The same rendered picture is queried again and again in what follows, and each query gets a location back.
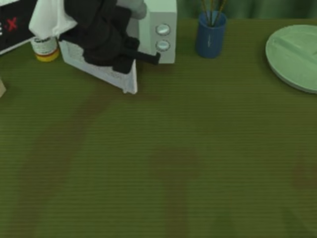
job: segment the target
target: yellow band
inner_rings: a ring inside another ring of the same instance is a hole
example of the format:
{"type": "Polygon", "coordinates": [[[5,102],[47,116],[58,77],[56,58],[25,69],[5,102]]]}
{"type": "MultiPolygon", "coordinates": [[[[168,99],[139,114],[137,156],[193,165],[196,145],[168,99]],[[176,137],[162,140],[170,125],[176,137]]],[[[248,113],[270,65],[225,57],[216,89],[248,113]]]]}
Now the yellow band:
{"type": "Polygon", "coordinates": [[[40,55],[35,55],[36,58],[41,61],[41,62],[51,62],[59,56],[59,49],[57,49],[54,53],[50,54],[49,56],[40,56],[40,55]]]}

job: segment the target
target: white knob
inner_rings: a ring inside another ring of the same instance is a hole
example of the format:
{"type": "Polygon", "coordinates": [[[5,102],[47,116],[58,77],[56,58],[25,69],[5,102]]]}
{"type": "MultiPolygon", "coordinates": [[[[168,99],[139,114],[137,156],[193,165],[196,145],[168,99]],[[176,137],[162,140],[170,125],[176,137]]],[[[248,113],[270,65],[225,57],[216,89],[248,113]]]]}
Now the white knob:
{"type": "Polygon", "coordinates": [[[167,51],[170,48],[170,43],[168,41],[162,40],[157,42],[157,50],[167,51]]]}
{"type": "Polygon", "coordinates": [[[161,36],[166,36],[170,33],[169,25],[162,24],[157,27],[157,33],[161,36]]]}

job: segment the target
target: can label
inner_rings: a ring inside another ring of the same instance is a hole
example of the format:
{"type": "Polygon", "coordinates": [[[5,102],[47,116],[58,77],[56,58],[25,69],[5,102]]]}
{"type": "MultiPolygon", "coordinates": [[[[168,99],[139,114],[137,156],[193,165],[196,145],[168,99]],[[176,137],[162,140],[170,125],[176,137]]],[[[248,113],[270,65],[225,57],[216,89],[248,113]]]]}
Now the can label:
{"type": "Polygon", "coordinates": [[[43,40],[39,38],[33,38],[31,41],[31,45],[34,52],[40,56],[51,55],[58,48],[56,38],[51,37],[43,40]]]}

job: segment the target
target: table surface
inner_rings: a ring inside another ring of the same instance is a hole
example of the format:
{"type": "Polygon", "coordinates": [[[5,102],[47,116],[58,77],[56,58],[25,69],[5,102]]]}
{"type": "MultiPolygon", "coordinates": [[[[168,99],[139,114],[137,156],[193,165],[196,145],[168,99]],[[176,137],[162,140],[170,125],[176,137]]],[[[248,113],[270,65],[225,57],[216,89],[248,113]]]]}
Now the table surface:
{"type": "Polygon", "coordinates": [[[317,97],[264,45],[314,23],[229,20],[202,59],[197,21],[180,21],[176,64],[139,63],[137,95],[30,45],[2,56],[0,237],[313,237],[317,97]]]}

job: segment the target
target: stick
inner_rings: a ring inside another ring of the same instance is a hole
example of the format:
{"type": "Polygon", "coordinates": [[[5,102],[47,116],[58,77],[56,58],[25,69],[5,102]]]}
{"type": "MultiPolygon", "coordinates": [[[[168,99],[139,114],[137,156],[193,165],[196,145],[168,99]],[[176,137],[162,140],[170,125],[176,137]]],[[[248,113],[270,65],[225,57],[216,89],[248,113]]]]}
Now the stick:
{"type": "Polygon", "coordinates": [[[210,26],[212,26],[213,0],[210,0],[210,26]]]}
{"type": "Polygon", "coordinates": [[[219,12],[218,12],[218,14],[217,14],[217,16],[216,16],[216,19],[214,20],[213,26],[216,26],[216,24],[217,24],[217,22],[218,22],[218,20],[219,20],[219,18],[220,18],[220,14],[221,14],[221,12],[223,11],[224,6],[226,5],[226,3],[227,3],[227,0],[223,0],[222,5],[221,5],[221,7],[220,7],[220,9],[219,9],[219,12]]]}
{"type": "Polygon", "coordinates": [[[207,24],[209,22],[209,19],[208,19],[208,14],[207,14],[207,7],[206,7],[206,3],[205,3],[205,0],[201,0],[202,1],[202,6],[203,6],[203,11],[205,13],[205,16],[206,16],[206,21],[207,21],[207,24]]]}

